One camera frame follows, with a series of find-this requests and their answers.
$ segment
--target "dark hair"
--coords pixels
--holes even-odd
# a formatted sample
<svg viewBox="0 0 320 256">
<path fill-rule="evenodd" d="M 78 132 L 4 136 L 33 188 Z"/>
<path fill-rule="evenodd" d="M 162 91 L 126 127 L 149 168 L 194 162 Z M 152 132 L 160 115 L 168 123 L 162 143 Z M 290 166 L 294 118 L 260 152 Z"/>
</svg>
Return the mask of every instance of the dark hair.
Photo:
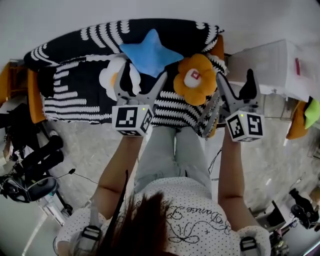
<svg viewBox="0 0 320 256">
<path fill-rule="evenodd" d="M 163 250 L 167 241 L 166 213 L 170 204 L 162 202 L 163 197 L 162 193 L 150 198 L 143 195 L 141 202 L 135 204 L 132 195 L 125 214 L 117 219 L 111 243 L 103 239 L 96 256 L 168 255 Z"/>
<path fill-rule="evenodd" d="M 314 227 L 314 231 L 318 232 L 320 230 L 320 223 L 318 223 L 315 227 Z"/>
</svg>

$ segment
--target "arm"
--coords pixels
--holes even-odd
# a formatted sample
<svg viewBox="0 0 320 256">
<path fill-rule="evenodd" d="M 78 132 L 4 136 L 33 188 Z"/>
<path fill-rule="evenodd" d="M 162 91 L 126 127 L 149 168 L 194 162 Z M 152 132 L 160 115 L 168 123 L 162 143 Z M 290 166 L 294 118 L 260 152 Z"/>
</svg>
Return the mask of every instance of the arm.
<svg viewBox="0 0 320 256">
<path fill-rule="evenodd" d="M 233 142 L 225 128 L 218 185 L 218 203 L 231 228 L 238 231 L 247 226 L 259 226 L 244 201 L 245 180 L 241 161 L 241 144 Z"/>
<path fill-rule="evenodd" d="M 123 137 L 116 152 L 100 177 L 93 199 L 99 213 L 107 220 L 110 219 L 115 212 L 125 185 L 126 170 L 128 170 L 130 177 L 142 141 L 143 137 Z"/>
</svg>

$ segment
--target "green plush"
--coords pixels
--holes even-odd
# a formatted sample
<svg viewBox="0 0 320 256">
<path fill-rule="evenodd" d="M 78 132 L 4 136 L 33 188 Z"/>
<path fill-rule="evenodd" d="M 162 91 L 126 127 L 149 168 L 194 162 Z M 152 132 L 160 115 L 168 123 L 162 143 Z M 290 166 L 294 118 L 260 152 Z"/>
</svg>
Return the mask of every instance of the green plush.
<svg viewBox="0 0 320 256">
<path fill-rule="evenodd" d="M 320 103 L 316 99 L 312 99 L 310 105 L 304 112 L 305 129 L 308 129 L 320 118 Z"/>
</svg>

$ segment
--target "woman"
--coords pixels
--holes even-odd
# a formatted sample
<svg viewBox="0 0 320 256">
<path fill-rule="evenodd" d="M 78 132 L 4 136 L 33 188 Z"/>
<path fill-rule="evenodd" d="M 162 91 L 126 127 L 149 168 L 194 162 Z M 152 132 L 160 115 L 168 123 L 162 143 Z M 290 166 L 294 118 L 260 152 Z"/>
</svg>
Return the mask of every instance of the woman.
<svg viewBox="0 0 320 256">
<path fill-rule="evenodd" d="M 254 237 L 260 254 L 270 255 L 269 233 L 260 227 L 244 202 L 241 145 L 228 129 L 222 146 L 218 204 L 198 136 L 191 127 L 179 131 L 153 128 L 135 176 L 134 195 L 111 224 L 132 172 L 142 137 L 123 137 L 105 168 L 93 196 L 102 236 L 93 253 L 75 252 L 75 233 L 92 220 L 91 209 L 77 210 L 57 237 L 60 256 L 67 255 L 240 255 L 241 239 Z M 76 247 L 86 247 L 77 242 Z"/>
</svg>

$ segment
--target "light gray jeans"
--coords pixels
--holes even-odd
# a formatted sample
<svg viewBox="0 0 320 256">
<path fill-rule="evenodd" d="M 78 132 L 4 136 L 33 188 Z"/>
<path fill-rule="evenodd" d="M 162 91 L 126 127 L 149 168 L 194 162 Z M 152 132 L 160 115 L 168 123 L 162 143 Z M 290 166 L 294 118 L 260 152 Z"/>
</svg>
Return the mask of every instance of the light gray jeans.
<svg viewBox="0 0 320 256">
<path fill-rule="evenodd" d="M 179 132 L 165 126 L 153 128 L 139 160 L 134 191 L 138 193 L 154 180 L 171 177 L 189 177 L 211 193 L 206 157 L 198 135 L 191 127 L 184 127 Z"/>
</svg>

